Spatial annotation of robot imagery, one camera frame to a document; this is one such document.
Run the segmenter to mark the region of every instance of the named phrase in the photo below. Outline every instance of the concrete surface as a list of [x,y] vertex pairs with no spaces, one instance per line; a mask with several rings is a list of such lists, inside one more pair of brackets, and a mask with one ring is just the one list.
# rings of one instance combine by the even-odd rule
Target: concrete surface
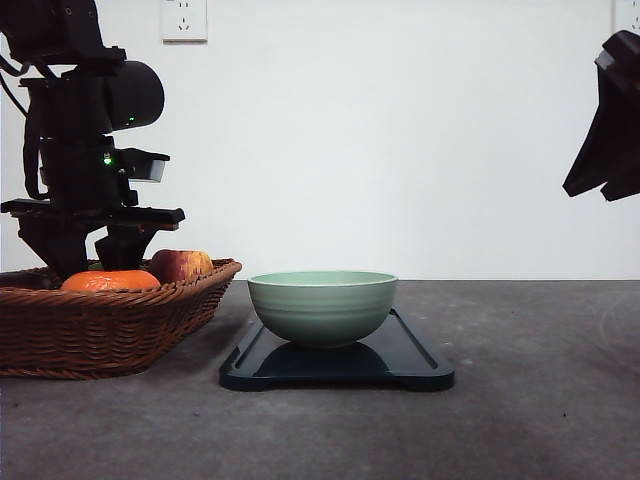
[[0,380],[4,478],[638,478],[640,282],[401,282],[396,304],[451,390],[225,390],[254,318],[234,282],[143,374]]

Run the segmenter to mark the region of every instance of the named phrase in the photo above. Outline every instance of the green bowl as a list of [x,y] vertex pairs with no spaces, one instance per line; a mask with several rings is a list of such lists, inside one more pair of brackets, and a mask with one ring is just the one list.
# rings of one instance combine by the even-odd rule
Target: green bowl
[[249,293],[264,326],[279,337],[332,348],[354,343],[382,325],[397,283],[386,273],[272,273],[251,278]]

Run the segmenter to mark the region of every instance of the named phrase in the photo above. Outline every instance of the red apple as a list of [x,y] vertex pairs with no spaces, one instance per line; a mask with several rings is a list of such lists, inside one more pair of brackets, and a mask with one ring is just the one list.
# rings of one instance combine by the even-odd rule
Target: red apple
[[187,280],[211,271],[211,258],[206,252],[197,250],[159,250],[149,263],[149,273],[161,283]]

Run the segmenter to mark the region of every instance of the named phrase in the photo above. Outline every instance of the woven basket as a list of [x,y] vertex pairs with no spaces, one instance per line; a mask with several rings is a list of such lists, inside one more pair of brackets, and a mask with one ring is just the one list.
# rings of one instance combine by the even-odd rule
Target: woven basket
[[[0,377],[85,380],[146,370],[206,324],[242,265],[146,290],[0,288]],[[53,274],[46,268],[33,270]]]

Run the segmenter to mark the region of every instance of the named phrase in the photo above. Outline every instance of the electrical outlet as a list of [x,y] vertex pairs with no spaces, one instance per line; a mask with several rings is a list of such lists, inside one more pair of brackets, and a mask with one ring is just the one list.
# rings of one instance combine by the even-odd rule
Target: electrical outlet
[[160,0],[162,39],[207,41],[207,0]]
[[640,35],[640,0],[615,0],[613,29],[628,30]]

